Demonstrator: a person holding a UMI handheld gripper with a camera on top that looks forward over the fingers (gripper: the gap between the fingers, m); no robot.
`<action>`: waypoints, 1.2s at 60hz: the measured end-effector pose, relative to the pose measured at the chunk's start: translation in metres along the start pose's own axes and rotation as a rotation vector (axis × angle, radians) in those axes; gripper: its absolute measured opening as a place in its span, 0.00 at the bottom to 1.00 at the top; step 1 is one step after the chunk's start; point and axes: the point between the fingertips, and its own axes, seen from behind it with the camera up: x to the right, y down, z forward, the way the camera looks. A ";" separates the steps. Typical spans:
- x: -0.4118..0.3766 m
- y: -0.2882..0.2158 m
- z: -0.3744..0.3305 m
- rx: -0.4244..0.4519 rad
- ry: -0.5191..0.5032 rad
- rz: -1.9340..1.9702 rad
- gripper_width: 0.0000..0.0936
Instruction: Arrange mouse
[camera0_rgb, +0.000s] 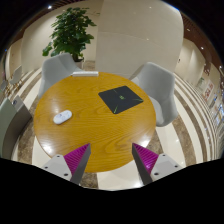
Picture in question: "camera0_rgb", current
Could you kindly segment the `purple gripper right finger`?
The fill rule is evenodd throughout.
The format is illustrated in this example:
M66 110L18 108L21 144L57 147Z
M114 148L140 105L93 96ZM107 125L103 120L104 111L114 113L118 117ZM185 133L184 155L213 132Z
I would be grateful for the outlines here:
M167 154L156 154L136 143L132 144L132 155L143 185L148 185L182 169Z

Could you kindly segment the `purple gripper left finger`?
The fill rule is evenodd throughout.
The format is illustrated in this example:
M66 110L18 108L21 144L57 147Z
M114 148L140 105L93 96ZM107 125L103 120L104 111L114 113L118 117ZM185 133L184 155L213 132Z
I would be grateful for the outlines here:
M91 147L89 144L86 144L69 152L65 156L60 154L55 155L42 166L42 169L79 185L90 155Z

